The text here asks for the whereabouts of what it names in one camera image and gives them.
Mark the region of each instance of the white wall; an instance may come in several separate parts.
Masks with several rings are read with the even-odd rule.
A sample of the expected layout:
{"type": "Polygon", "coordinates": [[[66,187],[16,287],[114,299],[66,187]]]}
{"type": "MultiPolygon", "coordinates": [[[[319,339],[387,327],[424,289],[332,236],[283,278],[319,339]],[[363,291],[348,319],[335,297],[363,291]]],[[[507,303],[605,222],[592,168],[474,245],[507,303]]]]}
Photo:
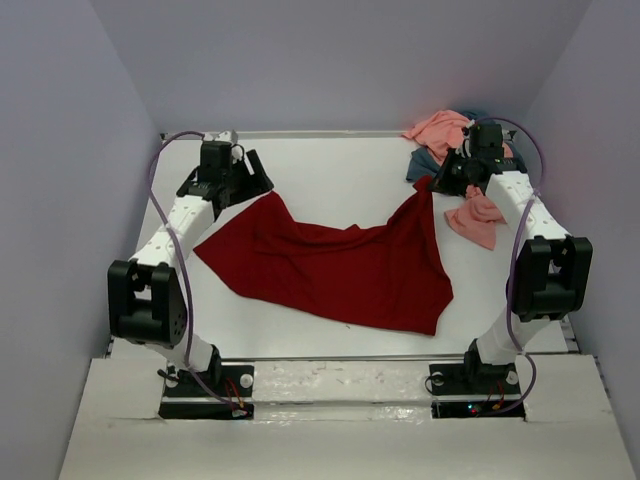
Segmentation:
{"type": "Polygon", "coordinates": [[[0,477],[57,478],[156,129],[87,0],[0,9],[0,477]]]}
{"type": "Polygon", "coordinates": [[[594,258],[580,345],[600,357],[640,472],[640,3],[595,0],[526,116],[548,157],[544,200],[594,258]]]}
{"type": "Polygon", "coordinates": [[[590,0],[92,0],[163,131],[521,117],[590,0]]]}

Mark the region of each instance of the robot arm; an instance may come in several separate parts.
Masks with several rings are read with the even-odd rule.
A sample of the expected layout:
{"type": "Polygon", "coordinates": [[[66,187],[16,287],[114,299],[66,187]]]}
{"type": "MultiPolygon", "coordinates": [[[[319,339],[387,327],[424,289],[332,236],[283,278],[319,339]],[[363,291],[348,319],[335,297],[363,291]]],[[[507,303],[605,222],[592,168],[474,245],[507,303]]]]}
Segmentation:
{"type": "MultiPolygon", "coordinates": [[[[498,207],[512,231],[533,196],[522,172],[492,175],[486,195],[498,207]]],[[[578,310],[584,299],[592,248],[586,238],[574,238],[536,197],[527,216],[514,282],[513,333],[526,345],[552,320],[578,310]]],[[[507,331],[506,306],[489,331],[477,339],[482,363],[508,365],[519,353],[507,331]]]]}
{"type": "MultiPolygon", "coordinates": [[[[202,143],[200,165],[178,190],[168,224],[128,261],[113,262],[107,273],[111,334],[147,346],[178,369],[188,367],[187,308],[178,281],[178,254],[167,229],[175,233],[186,258],[222,210],[273,189],[255,150],[244,161],[236,141],[235,132],[225,132],[202,143]]],[[[215,346],[193,335],[189,363],[216,383],[220,354],[215,346]]]]}
{"type": "MultiPolygon", "coordinates": [[[[517,231],[534,190],[524,164],[503,158],[502,130],[497,124],[471,123],[465,141],[450,149],[444,165],[429,185],[432,191],[464,195],[476,185],[498,207],[512,231],[517,231]]],[[[576,238],[551,216],[536,197],[527,215],[522,245],[513,271],[511,326],[516,341],[525,346],[549,322],[561,320],[582,306],[593,249],[586,238],[576,238]]],[[[463,364],[430,366],[441,375],[435,395],[484,393],[509,378],[520,353],[508,330],[506,309],[492,327],[473,340],[463,364]]]]}

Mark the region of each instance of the red towel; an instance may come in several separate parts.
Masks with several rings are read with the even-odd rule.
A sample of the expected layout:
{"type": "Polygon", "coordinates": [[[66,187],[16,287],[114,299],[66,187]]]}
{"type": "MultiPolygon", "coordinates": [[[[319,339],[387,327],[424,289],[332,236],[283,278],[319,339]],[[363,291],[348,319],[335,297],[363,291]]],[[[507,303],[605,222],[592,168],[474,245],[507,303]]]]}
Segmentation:
{"type": "Polygon", "coordinates": [[[239,295],[321,317],[434,335],[453,299],[423,177],[386,225],[298,223],[275,192],[195,248],[239,295]]]}

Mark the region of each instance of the white tabletop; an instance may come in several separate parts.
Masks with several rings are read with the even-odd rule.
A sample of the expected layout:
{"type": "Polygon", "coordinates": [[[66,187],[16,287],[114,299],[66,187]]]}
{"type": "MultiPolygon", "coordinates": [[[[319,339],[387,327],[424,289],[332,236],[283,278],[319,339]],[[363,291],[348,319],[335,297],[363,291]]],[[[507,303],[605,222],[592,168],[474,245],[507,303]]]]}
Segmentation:
{"type": "Polygon", "coordinates": [[[163,420],[163,360],[93,360],[62,480],[635,478],[592,357],[536,356],[526,422],[432,418],[428,361],[258,361],[252,421],[163,420]]]}
{"type": "MultiPolygon", "coordinates": [[[[402,138],[240,139],[255,148],[294,219],[337,228],[384,224],[415,190],[405,181],[416,146],[402,138]]],[[[200,141],[180,140],[160,158],[154,191],[169,209],[175,192],[199,162],[200,141]]],[[[513,233],[497,225],[497,245],[486,250],[456,234],[444,211],[461,198],[435,194],[434,216],[440,256],[454,299],[440,316],[434,337],[347,325],[233,293],[195,254],[187,261],[194,289],[195,329],[225,358],[462,354],[484,333],[505,304],[505,282],[513,233]]],[[[224,211],[203,235],[208,238],[250,202],[224,211]]],[[[160,225],[151,204],[138,245],[160,225]]],[[[566,352],[558,322],[528,345],[531,352],[566,352]]],[[[152,355],[117,339],[112,356],[152,355]]]]}

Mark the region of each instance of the pink cloth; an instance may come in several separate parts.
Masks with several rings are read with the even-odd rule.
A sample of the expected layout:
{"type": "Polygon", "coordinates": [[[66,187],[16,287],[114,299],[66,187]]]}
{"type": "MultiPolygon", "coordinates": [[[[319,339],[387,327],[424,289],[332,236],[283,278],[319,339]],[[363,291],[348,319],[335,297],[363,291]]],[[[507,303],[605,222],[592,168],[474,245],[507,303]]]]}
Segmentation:
{"type": "MultiPolygon", "coordinates": [[[[449,148],[457,148],[462,143],[462,127],[468,123],[467,117],[453,110],[440,110],[402,136],[427,147],[435,162],[442,166],[449,148]]],[[[512,157],[509,146],[505,143],[502,146],[505,157],[512,157]]],[[[445,212],[449,226],[459,235],[493,250],[496,247],[495,223],[505,222],[500,210],[473,185],[467,187],[466,197],[462,207],[445,212]]]]}
{"type": "Polygon", "coordinates": [[[444,212],[453,230],[474,243],[496,248],[496,222],[505,223],[500,210],[478,187],[467,187],[467,201],[460,208],[444,212]]]}
{"type": "MultiPolygon", "coordinates": [[[[458,148],[462,143],[462,127],[468,123],[469,119],[464,115],[453,110],[440,110],[402,136],[427,147],[436,163],[442,166],[447,150],[458,148]]],[[[508,145],[503,143],[502,146],[506,157],[513,156],[508,145]]]]}

